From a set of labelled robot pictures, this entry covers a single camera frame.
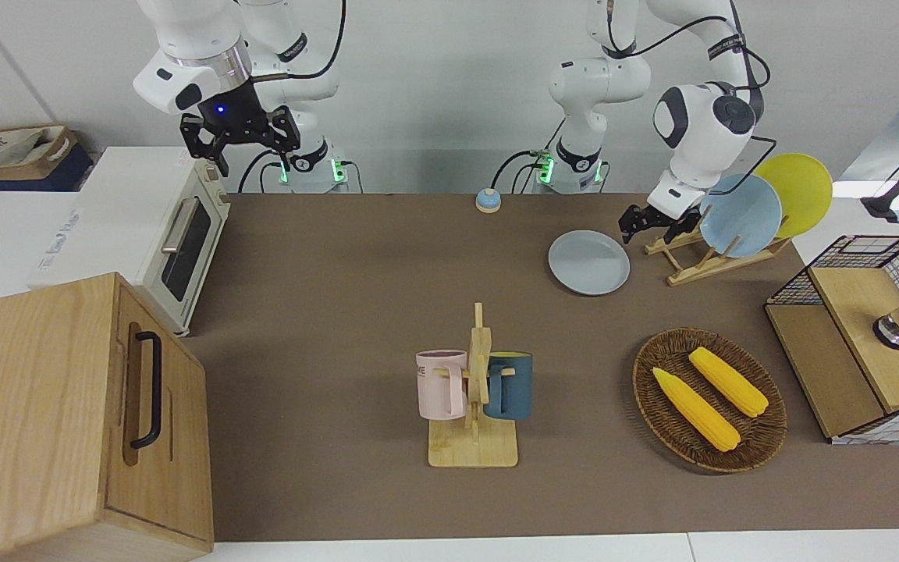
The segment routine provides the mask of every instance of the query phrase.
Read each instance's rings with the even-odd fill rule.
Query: wooden mug stand
[[[510,468],[518,464],[515,422],[485,416],[489,402],[488,359],[492,356],[492,329],[485,327],[484,306],[474,303],[474,328],[467,352],[467,415],[446,421],[429,420],[428,463],[435,467]],[[445,369],[445,376],[450,376]],[[503,370],[503,376],[515,374]]]

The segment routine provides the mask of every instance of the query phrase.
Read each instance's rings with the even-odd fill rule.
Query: wooden plate holder
[[[729,254],[741,241],[741,237],[736,236],[723,253],[719,253],[715,248],[711,248],[707,245],[709,251],[707,251],[702,259],[699,260],[699,263],[690,267],[682,267],[681,263],[675,259],[675,256],[671,255],[671,250],[697,243],[706,245],[706,242],[703,240],[702,234],[699,231],[699,225],[702,224],[702,221],[706,220],[706,215],[709,214],[709,211],[712,208],[712,205],[706,207],[705,212],[703,212],[702,217],[699,218],[699,222],[696,224],[695,230],[692,232],[678,235],[673,238],[671,242],[665,242],[663,238],[659,237],[643,248],[643,251],[648,256],[659,252],[663,253],[664,257],[671,263],[671,267],[675,268],[675,272],[666,279],[668,285],[671,287],[684,285],[685,283],[690,283],[692,281],[699,281],[699,279],[713,277],[713,275],[723,273],[724,271],[730,271],[731,269],[745,267],[746,265],[752,265],[753,263],[759,263],[760,261],[774,258],[782,251],[782,249],[789,245],[792,240],[792,238],[776,238],[772,240],[765,249],[757,254],[752,254],[743,258],[732,258],[727,256],[727,254]],[[782,225],[786,224],[786,219],[787,217],[782,218],[779,228],[782,228]]]

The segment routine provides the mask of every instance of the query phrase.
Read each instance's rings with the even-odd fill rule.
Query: wooden drawer
[[[122,355],[122,365],[114,373],[121,408],[110,425],[106,507],[211,541],[203,368],[127,288],[121,288],[119,295],[115,340]],[[154,363],[157,349],[163,352],[159,364]],[[156,372],[160,373],[158,388],[153,385]],[[159,413],[157,438],[134,448],[135,440],[147,441],[147,434],[154,431],[153,406],[158,406]]]
[[[132,447],[152,405],[156,437]],[[0,299],[0,560],[182,562],[212,546],[200,363],[117,274]]]

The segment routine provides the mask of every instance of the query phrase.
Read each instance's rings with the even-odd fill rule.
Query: corn
[[[723,416],[710,406],[709,402],[703,400],[702,396],[696,394],[684,380],[657,367],[654,367],[654,378],[675,409],[718,451],[726,453],[741,442],[741,435],[734,426],[723,419]]]
[[[689,354],[689,361],[720,394],[749,418],[761,415],[768,407],[768,398],[759,389],[709,349],[702,346],[696,348]]]

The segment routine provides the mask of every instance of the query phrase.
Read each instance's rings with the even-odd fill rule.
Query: light blue plate
[[[631,260],[622,246],[594,230],[561,234],[550,244],[547,262],[557,281],[592,297],[617,290],[631,274]]]
[[[700,213],[706,213],[706,208],[713,206],[706,220],[699,225],[703,240],[711,248],[723,254],[734,238],[741,237],[734,249],[724,254],[731,258],[752,256],[765,249],[779,232],[782,222],[779,196],[772,185],[759,176],[748,176],[732,193],[715,195],[728,191],[742,177],[743,174],[734,174],[721,179],[699,204]]]

